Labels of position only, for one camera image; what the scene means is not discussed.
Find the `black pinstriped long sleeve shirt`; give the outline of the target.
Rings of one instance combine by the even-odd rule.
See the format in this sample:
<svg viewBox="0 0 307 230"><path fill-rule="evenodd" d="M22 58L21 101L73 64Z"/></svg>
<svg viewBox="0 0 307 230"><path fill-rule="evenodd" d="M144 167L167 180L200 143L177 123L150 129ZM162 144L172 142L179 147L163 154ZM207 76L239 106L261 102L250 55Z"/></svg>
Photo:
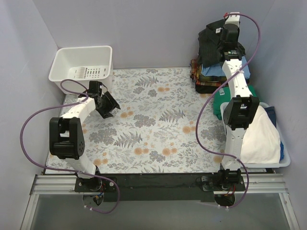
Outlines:
<svg viewBox="0 0 307 230"><path fill-rule="evenodd" d="M220 33L223 24L224 19L218 20L206 25L206 28L199 32L198 63L202 64L204 67L209 67L218 63L224 63L224 61L219 61L217 57L217 46L220 41Z"/></svg>

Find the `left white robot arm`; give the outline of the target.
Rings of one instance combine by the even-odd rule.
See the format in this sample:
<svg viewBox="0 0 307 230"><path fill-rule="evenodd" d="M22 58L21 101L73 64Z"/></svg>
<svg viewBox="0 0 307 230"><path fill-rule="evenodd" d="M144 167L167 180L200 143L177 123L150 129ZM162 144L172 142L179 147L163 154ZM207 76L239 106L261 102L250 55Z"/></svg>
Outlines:
<svg viewBox="0 0 307 230"><path fill-rule="evenodd" d="M73 106L61 117L54 117L49 122L49 150L51 155L65 160L80 178L81 183L90 191L96 192L102 189L103 182L98 168L89 160L84 153L85 140L82 123L96 110L103 119L112 117L111 112L120 106L109 93L103 92L106 86L92 80L85 93L89 96L82 101L85 95L79 95L78 105Z"/></svg>

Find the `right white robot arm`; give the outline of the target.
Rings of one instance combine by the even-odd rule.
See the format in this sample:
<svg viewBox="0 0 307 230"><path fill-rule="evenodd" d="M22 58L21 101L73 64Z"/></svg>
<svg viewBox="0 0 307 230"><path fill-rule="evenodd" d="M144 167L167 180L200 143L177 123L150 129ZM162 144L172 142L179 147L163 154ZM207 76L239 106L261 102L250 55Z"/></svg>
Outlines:
<svg viewBox="0 0 307 230"><path fill-rule="evenodd" d="M241 149L243 138L252 123L259 99L252 95L243 73L243 52L239 49L238 38L240 15L232 12L224 16L217 54L222 70L228 80L231 100L223 111L223 123L226 131L225 156L222 169L217 178L222 190L234 188L241 183Z"/></svg>

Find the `white plastic bin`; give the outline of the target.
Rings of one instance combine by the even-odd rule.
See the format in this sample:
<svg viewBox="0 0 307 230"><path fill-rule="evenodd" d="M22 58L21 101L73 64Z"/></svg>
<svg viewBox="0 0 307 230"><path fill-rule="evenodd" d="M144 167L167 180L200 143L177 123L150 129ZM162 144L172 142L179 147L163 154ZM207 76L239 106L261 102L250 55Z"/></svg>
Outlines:
<svg viewBox="0 0 307 230"><path fill-rule="evenodd" d="M111 46L61 48L57 51L48 79L61 90L60 82L73 79L85 87L89 81L100 81L103 91L111 90L113 81Z"/></svg>

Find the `light blue folded shirt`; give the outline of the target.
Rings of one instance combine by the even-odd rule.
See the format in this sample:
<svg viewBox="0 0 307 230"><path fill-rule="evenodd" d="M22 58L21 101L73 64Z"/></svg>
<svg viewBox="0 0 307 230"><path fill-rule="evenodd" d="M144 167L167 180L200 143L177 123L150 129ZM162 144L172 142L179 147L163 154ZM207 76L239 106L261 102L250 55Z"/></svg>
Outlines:
<svg viewBox="0 0 307 230"><path fill-rule="evenodd" d="M245 56L242 57L242 65L244 65L247 62L247 59ZM212 77L218 77L222 80L222 77L226 77L225 73L222 70L221 65L218 64L214 64L212 66L209 67L204 67L203 65L200 66L200 74L199 74L199 79L201 81L214 81L214 80L205 80L205 78L212 78ZM248 80L250 78L250 71L248 66L246 66L244 69L244 76L245 79Z"/></svg>

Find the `plaid folded shirt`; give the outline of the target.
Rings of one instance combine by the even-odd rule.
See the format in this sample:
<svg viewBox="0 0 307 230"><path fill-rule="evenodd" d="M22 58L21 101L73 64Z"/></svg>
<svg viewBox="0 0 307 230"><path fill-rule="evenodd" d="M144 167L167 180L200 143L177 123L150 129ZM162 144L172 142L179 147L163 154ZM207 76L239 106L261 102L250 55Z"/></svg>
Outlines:
<svg viewBox="0 0 307 230"><path fill-rule="evenodd" d="M204 76L201 66L196 59L190 61L190 78L195 85L195 90L201 94L211 94L220 87L227 78L225 76Z"/></svg>

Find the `floral table mat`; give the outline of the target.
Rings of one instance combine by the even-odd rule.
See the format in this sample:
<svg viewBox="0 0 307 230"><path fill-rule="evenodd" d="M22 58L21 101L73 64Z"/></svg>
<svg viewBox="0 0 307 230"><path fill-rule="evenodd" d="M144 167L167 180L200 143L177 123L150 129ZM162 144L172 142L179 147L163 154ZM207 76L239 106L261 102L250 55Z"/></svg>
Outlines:
<svg viewBox="0 0 307 230"><path fill-rule="evenodd" d="M117 69L111 95L120 110L83 123L84 153L101 173L205 173L220 168L225 147L213 102L188 68Z"/></svg>

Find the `green folded shirt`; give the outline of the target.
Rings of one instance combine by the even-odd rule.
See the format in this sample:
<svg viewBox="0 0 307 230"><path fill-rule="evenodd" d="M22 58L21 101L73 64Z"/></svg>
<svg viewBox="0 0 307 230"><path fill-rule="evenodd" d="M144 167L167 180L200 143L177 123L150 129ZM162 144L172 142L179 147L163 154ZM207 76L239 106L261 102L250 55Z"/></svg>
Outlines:
<svg viewBox="0 0 307 230"><path fill-rule="evenodd" d="M220 106L222 103L230 102L232 96L230 93L229 87L221 88L215 95L213 99L213 114L219 119L222 120L222 113Z"/></svg>

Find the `white garment in basket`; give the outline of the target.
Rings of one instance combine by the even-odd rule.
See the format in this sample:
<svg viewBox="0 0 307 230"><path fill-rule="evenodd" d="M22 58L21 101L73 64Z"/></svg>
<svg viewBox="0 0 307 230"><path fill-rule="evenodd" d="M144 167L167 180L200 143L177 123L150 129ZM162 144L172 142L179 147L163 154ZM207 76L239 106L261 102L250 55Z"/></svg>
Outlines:
<svg viewBox="0 0 307 230"><path fill-rule="evenodd" d="M280 135L262 106L247 128L240 159L244 164L275 164L280 161Z"/></svg>

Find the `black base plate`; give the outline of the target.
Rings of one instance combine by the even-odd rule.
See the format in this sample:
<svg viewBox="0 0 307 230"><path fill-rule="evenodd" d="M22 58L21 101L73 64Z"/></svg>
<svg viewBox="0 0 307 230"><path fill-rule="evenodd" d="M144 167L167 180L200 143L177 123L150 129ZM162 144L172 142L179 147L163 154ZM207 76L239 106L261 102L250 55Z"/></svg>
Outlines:
<svg viewBox="0 0 307 230"><path fill-rule="evenodd" d="M214 202L214 193L243 192L242 177L224 179L218 173L133 173L105 174L98 178L77 178L74 191L97 195L105 202L120 201L201 201Z"/></svg>

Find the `aluminium rail frame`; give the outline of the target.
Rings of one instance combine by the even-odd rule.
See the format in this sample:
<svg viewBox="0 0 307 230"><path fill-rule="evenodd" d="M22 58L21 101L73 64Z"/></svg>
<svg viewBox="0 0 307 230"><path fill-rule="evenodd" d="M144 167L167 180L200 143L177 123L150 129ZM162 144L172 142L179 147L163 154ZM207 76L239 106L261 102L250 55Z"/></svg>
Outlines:
<svg viewBox="0 0 307 230"><path fill-rule="evenodd" d="M40 194L74 195L77 177L74 175L37 175L30 192L30 200L22 222L21 229L29 230L34 217ZM298 230L299 225L294 214L289 191L280 173L259 173L249 175L248 193L250 194L278 194L286 215L289 227Z"/></svg>

